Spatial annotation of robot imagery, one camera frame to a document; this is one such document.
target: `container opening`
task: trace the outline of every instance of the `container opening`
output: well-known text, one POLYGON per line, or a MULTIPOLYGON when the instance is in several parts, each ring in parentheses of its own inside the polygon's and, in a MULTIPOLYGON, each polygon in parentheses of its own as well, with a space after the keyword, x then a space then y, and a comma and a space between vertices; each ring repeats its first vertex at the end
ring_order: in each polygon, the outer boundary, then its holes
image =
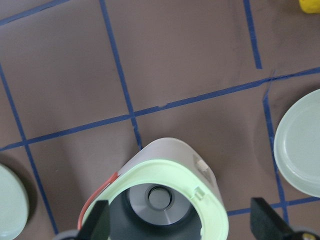
POLYGON ((112 240, 200 240, 201 220, 178 191, 159 184, 135 185, 109 206, 112 240))

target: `small white tab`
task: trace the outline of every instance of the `small white tab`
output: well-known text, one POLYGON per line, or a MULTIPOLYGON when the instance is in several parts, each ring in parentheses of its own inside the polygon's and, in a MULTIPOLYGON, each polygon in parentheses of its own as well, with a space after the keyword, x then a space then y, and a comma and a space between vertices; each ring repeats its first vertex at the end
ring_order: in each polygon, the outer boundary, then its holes
POLYGON ((202 200, 205 196, 205 192, 201 190, 200 187, 197 187, 195 190, 194 190, 194 196, 199 199, 199 200, 202 200))
POLYGON ((209 168, 209 166, 206 164, 206 162, 203 159, 199 159, 196 162, 196 167, 199 169, 199 171, 204 172, 209 168))

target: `white container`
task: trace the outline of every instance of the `white container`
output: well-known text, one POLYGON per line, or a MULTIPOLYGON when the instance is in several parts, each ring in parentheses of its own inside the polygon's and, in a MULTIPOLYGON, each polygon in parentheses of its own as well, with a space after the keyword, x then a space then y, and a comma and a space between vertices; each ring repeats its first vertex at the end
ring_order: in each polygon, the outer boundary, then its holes
POLYGON ((186 239, 191 235, 198 236, 196 237, 198 240, 226 240, 228 236, 228 216, 212 170, 189 145, 175 138, 161 138, 153 141, 125 164, 119 170, 118 178, 88 207, 84 214, 84 221, 98 200, 109 201, 110 239, 112 240, 118 238, 113 237, 114 222, 116 222, 115 227, 118 228, 117 234, 121 235, 122 239, 130 240, 143 238, 178 240, 186 239), (143 186, 147 185, 155 186, 153 189, 156 191, 152 193, 150 191, 140 197, 139 191, 141 192, 143 186), (165 204, 164 208, 156 213, 157 207, 166 202, 166 191, 175 197, 176 204, 172 207, 165 204), (139 203, 137 203, 139 200, 132 198, 152 200, 152 204, 147 203, 149 207, 143 206, 139 211, 139 203), (184 211, 186 202, 191 204, 192 209, 195 210, 194 214, 190 213, 191 216, 166 226, 157 223, 157 220, 161 219, 160 215, 168 216, 167 213, 169 213, 168 223, 171 223, 171 219, 184 211), (126 215, 126 211, 131 212, 131 215, 126 215), (141 217, 142 219, 154 217, 155 224, 152 225, 152 222, 146 219, 138 223, 141 217))

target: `grid line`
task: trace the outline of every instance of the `grid line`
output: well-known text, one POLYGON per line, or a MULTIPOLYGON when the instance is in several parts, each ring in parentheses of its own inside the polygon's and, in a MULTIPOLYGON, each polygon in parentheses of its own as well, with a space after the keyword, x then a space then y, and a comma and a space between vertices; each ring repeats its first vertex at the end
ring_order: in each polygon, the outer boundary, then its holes
POLYGON ((250 40, 251 40, 251 47, 252 47, 255 67, 257 69, 262 69, 255 24, 254 24, 254 19, 252 17, 252 12, 251 12, 250 0, 243 0, 243 6, 245 10, 246 23, 248 25, 248 30, 249 30, 250 40))
POLYGON ((36 13, 42 11, 42 10, 45 10, 45 9, 48 9, 48 8, 63 4, 63 3, 68 2, 68 1, 70 1, 70 0, 53 0, 53 1, 47 2, 45 4, 42 4, 40 6, 36 6, 34 8, 28 9, 26 11, 22 11, 20 13, 15 14, 15 15, 6 17, 4 19, 1 19, 0 20, 0 26, 8 24, 8 23, 10 23, 12 21, 24 18, 24 17, 28 17, 28 16, 36 14, 36 13))
POLYGON ((130 99, 130 95, 129 95, 129 91, 128 91, 128 88, 127 88, 125 74, 124 74, 123 68, 121 66, 119 52, 118 52, 115 36, 114 36, 113 30, 112 30, 110 18, 109 18, 109 15, 108 15, 107 6, 106 6, 106 3, 105 3, 105 0, 99 0, 99 3, 100 3, 100 8, 101 8, 101 11, 102 11, 103 19, 104 19, 105 28, 106 28, 106 31, 107 31, 108 36, 109 36, 109 41, 110 41, 110 45, 111 45, 111 49, 112 49, 112 53, 113 53, 113 57, 114 57, 115 65, 116 65, 116 69, 117 69, 117 72, 118 72, 118 75, 119 75, 119 78, 120 78, 120 82, 121 82, 122 91, 123 91, 123 94, 124 94, 126 106, 128 108, 129 114, 130 114, 130 119, 131 119, 133 131, 134 131, 135 139, 136 139, 136 142, 138 144, 139 149, 141 150, 142 149, 142 141, 141 141, 141 136, 140 136, 140 133, 139 133, 138 123, 137 123, 137 120, 136 120, 134 107, 132 105, 132 102, 131 102, 131 99, 130 99))
MULTIPOLYGON (((272 82, 282 81, 282 80, 288 80, 288 79, 294 78, 294 77, 301 77, 301 76, 313 75, 313 74, 320 74, 320 67, 316 67, 316 68, 312 68, 312 69, 308 69, 308 70, 304 70, 304 71, 300 71, 300 72, 296 72, 296 73, 292 73, 292 74, 288 74, 288 75, 280 75, 280 76, 274 76, 274 77, 269 77, 269 78, 263 78, 263 79, 260 79, 257 81, 253 81, 253 82, 249 82, 249 83, 245 83, 245 84, 241 84, 241 85, 237 85, 237 86, 228 87, 228 88, 225 88, 222 90, 217 90, 217 91, 205 93, 205 94, 202 94, 199 96, 189 97, 189 98, 173 101, 173 102, 170 102, 164 106, 154 106, 154 107, 146 108, 143 110, 138 110, 138 111, 134 112, 134 115, 135 115, 135 117, 140 117, 143 115, 148 115, 148 114, 156 113, 159 111, 163 111, 163 110, 167 110, 167 109, 171 109, 171 108, 177 108, 177 107, 180 107, 183 105, 188 105, 188 104, 220 97, 223 95, 236 93, 239 91, 244 91, 244 90, 256 88, 256 87, 261 86, 264 83, 268 83, 271 81, 272 82)), ((84 125, 75 126, 75 127, 72 127, 72 128, 66 129, 66 130, 61 130, 58 132, 38 136, 35 138, 26 139, 25 143, 26 144, 34 144, 34 143, 38 143, 38 142, 42 142, 42 141, 46 141, 46 140, 50 140, 50 139, 54 139, 54 138, 67 136, 69 134, 78 133, 78 132, 85 131, 88 129, 129 120, 129 119, 131 119, 130 115, 120 115, 120 116, 116 116, 116 117, 111 117, 111 118, 87 123, 84 125)), ((24 145, 24 143, 21 141, 11 143, 7 146, 0 147, 0 152, 5 151, 5 150, 9 150, 9 149, 18 148, 23 145, 24 145)))
POLYGON ((288 210, 286 205, 286 197, 285 197, 285 191, 281 183, 280 175, 279 175, 279 169, 277 167, 276 161, 275 161, 275 155, 274 155, 274 142, 275 142, 275 132, 274 127, 272 124, 272 118, 271 118, 271 111, 269 106, 269 90, 270 86, 268 87, 264 98, 263 98, 263 109, 264 109, 264 116, 265 116, 265 123, 266 128, 268 132, 269 137, 269 143, 270 143, 270 149, 271 149, 271 155, 272 155, 272 163, 273 163, 273 169, 276 179, 276 186, 279 194, 280 204, 283 211, 283 220, 289 224, 289 216, 288 216, 288 210))
MULTIPOLYGON (((295 205, 308 204, 308 203, 313 203, 313 202, 318 202, 318 201, 320 201, 320 198, 315 197, 315 196, 311 196, 311 197, 301 198, 301 199, 297 199, 297 200, 286 201, 285 205, 286 206, 295 206, 295 205)), ((279 208, 283 207, 283 203, 281 203, 281 202, 272 203, 272 204, 270 204, 270 206, 273 209, 279 209, 279 208)), ((235 215, 248 214, 250 212, 251 212, 250 208, 248 207, 248 208, 231 210, 231 211, 228 211, 227 214, 229 217, 231 217, 231 216, 235 216, 235 215)))
POLYGON ((48 216, 49 216, 53 231, 54 231, 55 234, 57 234, 59 232, 58 231, 58 227, 57 227, 55 218, 53 216, 53 213, 51 211, 50 204, 49 204, 49 201, 47 199, 47 195, 45 193, 45 189, 43 187, 43 184, 41 182, 41 179, 40 179, 40 176, 39 176, 39 173, 38 173, 34 158, 33 158, 32 154, 31 154, 29 145, 26 143, 26 135, 25 135, 24 129, 22 127, 22 123, 20 121, 20 118, 19 118, 19 115, 18 115, 18 111, 17 111, 16 105, 14 103, 14 99, 13 99, 13 97, 11 95, 11 92, 10 92, 10 89, 9 89, 9 85, 8 85, 7 80, 6 80, 5 73, 3 71, 1 63, 0 63, 0 78, 2 80, 4 91, 6 93, 8 101, 9 101, 9 104, 10 104, 10 107, 11 107, 11 110, 12 110, 12 113, 13 113, 13 116, 14 116, 14 119, 15 119, 15 123, 16 123, 16 125, 18 127, 18 130, 19 130, 19 133, 20 133, 23 145, 24 145, 24 149, 26 151, 29 163, 31 165, 32 172, 33 172, 33 175, 34 175, 35 180, 36 180, 36 184, 37 184, 37 186, 38 186, 38 188, 40 190, 40 193, 41 193, 41 196, 42 196, 46 211, 48 213, 48 216))

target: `circular hole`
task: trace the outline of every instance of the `circular hole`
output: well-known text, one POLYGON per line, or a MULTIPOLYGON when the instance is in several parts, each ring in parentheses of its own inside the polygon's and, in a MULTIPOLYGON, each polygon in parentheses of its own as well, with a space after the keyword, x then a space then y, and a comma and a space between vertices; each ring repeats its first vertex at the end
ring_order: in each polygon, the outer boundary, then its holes
POLYGON ((154 186, 150 189, 147 200, 156 210, 164 210, 172 202, 172 193, 163 186, 154 186))

